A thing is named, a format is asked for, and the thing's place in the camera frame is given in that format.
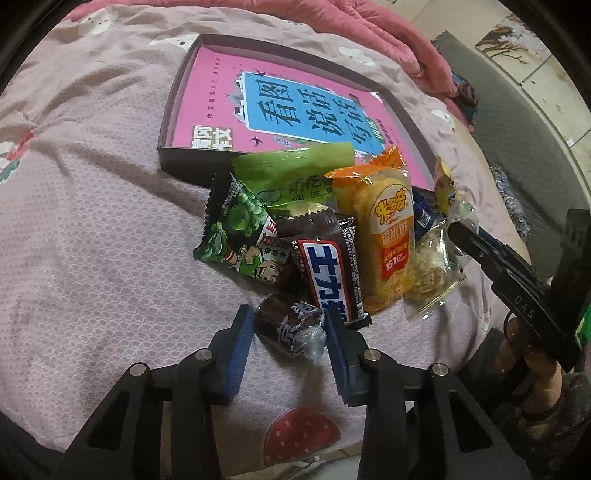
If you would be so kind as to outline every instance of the pink blanket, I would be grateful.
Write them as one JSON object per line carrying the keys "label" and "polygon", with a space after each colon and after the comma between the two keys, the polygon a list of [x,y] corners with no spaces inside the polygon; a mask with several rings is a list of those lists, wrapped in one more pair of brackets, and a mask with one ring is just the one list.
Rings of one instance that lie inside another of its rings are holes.
{"label": "pink blanket", "polygon": [[332,33],[378,51],[398,63],[425,93],[445,101],[457,95],[452,71],[439,52],[410,22],[371,0],[93,0],[66,19],[83,18],[108,5],[231,7],[302,22],[318,33]]}

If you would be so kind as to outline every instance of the hand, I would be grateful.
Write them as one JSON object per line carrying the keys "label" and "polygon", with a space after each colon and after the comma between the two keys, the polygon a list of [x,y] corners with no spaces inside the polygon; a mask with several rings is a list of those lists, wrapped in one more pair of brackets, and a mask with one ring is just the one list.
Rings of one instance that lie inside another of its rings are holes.
{"label": "hand", "polygon": [[[518,323],[509,321],[506,336],[496,358],[496,366],[501,372],[508,372],[519,355],[515,352],[511,340],[518,334]],[[562,369],[556,360],[552,360],[541,348],[526,346],[523,358],[527,366],[538,375],[529,397],[522,403],[521,410],[526,414],[543,414],[549,411],[560,398],[562,392]]]}

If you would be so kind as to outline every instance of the dark sleeve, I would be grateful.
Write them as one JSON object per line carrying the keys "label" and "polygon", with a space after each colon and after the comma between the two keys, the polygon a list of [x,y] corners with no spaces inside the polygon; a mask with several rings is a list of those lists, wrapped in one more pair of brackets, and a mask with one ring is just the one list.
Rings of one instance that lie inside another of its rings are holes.
{"label": "dark sleeve", "polygon": [[572,452],[591,419],[591,385],[587,375],[568,374],[557,408],[550,415],[528,417],[516,409],[501,426],[501,432],[522,457],[533,480],[551,479]]}

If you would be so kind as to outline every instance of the gray mat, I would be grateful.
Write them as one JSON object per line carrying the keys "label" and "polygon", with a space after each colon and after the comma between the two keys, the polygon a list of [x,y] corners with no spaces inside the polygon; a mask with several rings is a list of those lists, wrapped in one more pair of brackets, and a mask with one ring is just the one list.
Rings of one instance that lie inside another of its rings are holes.
{"label": "gray mat", "polygon": [[474,138],[491,166],[505,170],[531,225],[525,240],[535,270],[554,275],[569,208],[589,208],[560,144],[515,85],[479,53],[444,32],[435,46],[479,98]]}

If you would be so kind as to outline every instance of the bed sheet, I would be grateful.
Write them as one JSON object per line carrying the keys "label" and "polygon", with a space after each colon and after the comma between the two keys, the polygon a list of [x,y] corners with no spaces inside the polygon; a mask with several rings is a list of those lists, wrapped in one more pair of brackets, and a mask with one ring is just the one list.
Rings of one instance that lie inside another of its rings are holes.
{"label": "bed sheet", "polygon": [[[209,192],[158,168],[168,90],[199,33],[280,43],[382,83],[450,165],[482,226],[509,244],[517,237],[482,167],[438,113],[444,105],[375,51],[229,8],[109,7],[91,28],[62,22],[0,97],[0,409],[43,445],[67,448],[128,365],[178,362],[240,304],[269,293],[192,259]],[[465,271],[427,320],[406,321],[401,302],[376,315],[367,343],[403,364],[460,367],[506,313],[478,265]],[[343,405],[326,352],[318,366],[287,362],[255,339],[239,395],[213,409],[223,473],[356,443],[364,415]],[[278,419],[301,441],[271,458]]]}

